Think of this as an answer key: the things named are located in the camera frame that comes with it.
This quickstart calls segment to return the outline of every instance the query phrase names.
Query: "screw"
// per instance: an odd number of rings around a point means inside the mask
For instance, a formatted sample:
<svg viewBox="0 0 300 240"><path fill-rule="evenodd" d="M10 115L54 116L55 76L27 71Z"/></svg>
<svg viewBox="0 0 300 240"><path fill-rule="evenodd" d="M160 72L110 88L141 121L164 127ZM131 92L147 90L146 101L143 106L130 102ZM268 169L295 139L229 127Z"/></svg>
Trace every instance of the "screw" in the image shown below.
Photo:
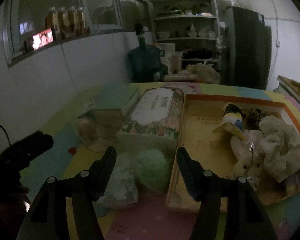
<svg viewBox="0 0 300 240"><path fill-rule="evenodd" d="M81 171L81 177L87 177L89 175L89 171Z"/></svg>
<svg viewBox="0 0 300 240"><path fill-rule="evenodd" d="M241 183L245 183L247 181L247 179L245 177L240 176L238 178L238 181L240 181Z"/></svg>
<svg viewBox="0 0 300 240"><path fill-rule="evenodd" d="M55 181L55 178L54 177L49 177L47 178L47 182L48 183L53 183Z"/></svg>
<svg viewBox="0 0 300 240"><path fill-rule="evenodd" d="M203 172L203 175L206 176L206 177L211 177L211 176L212 176L212 171L205 170L205 171Z"/></svg>

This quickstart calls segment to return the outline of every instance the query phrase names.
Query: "window sill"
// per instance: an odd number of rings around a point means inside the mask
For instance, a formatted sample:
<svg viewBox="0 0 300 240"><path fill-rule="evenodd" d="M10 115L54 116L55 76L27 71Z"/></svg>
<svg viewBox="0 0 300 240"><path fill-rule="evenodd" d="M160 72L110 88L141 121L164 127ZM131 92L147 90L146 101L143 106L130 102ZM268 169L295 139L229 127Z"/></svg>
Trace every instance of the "window sill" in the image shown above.
<svg viewBox="0 0 300 240"><path fill-rule="evenodd" d="M84 38L92 37L92 36L98 36L98 35L109 34L109 33L126 32L126 31L127 30L124 30L124 29L103 30L103 31L99 31L98 34L92 33L92 34L89 34L89 35L83 35L83 36L72 38L72 39L66 39L66 40L61 40L61 41L54 41L54 42L52 42L50 44L47 44L47 45L45 45L45 46L43 46L43 47L41 47L41 48L39 48L37 50L34 50L34 51L28 52L26 54L21 54L21 55L13 57L11 63L9 64L9 68L11 68L14 65L20 63L21 61L25 60L26 58L29 58L29 57L37 54L37 53L40 53L43 50L50 49L52 47L61 45L61 44L66 43L66 42L75 41L75 40L78 40L78 39L84 39Z"/></svg>

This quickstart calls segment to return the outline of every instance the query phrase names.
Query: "window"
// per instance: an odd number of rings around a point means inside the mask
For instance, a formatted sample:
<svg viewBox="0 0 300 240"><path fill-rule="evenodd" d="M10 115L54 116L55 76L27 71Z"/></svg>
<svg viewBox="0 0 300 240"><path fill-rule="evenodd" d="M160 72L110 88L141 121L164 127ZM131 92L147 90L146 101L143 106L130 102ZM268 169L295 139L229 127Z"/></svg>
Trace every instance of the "window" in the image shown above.
<svg viewBox="0 0 300 240"><path fill-rule="evenodd" d="M94 32L122 29L117 0L86 0Z"/></svg>
<svg viewBox="0 0 300 240"><path fill-rule="evenodd" d="M83 7L90 34L95 35L113 30L133 31L134 24L145 17L145 5L144 0L7 0L3 37L8 63L11 65L14 58L24 53L26 40L46 29L46 17L52 7Z"/></svg>
<svg viewBox="0 0 300 240"><path fill-rule="evenodd" d="M149 20L148 11L144 2L140 0L120 0L120 3L125 30L133 32L136 23L149 26L147 21Z"/></svg>

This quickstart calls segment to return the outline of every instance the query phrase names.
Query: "bowl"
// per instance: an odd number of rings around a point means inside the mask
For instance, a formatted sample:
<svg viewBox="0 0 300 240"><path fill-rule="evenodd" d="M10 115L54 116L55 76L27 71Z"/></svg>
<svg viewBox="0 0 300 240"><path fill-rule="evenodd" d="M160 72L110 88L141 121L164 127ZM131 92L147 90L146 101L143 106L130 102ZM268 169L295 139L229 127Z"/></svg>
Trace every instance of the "bowl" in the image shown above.
<svg viewBox="0 0 300 240"><path fill-rule="evenodd" d="M166 40L170 37L170 32L157 32L160 40Z"/></svg>
<svg viewBox="0 0 300 240"><path fill-rule="evenodd" d="M200 38L206 38L208 36L207 32L198 32Z"/></svg>
<svg viewBox="0 0 300 240"><path fill-rule="evenodd" d="M175 14L182 14L182 11L174 10L174 11L157 13L158 17L170 16L170 15L175 15Z"/></svg>
<svg viewBox="0 0 300 240"><path fill-rule="evenodd" d="M188 36L190 38L196 38L197 37L197 33L196 32L187 32Z"/></svg>
<svg viewBox="0 0 300 240"><path fill-rule="evenodd" d="M216 37L216 33L213 31L208 32L208 35L210 38L215 38Z"/></svg>

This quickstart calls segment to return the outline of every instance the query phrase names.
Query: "paper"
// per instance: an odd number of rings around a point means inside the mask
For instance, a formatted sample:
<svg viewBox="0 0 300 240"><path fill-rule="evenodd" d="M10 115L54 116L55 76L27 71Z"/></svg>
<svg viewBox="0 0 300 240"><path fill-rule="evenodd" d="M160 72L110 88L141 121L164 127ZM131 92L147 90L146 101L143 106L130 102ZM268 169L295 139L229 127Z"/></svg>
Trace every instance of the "paper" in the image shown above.
<svg viewBox="0 0 300 240"><path fill-rule="evenodd" d="M146 92L131 115L140 125L159 122L168 117L173 91L157 88Z"/></svg>

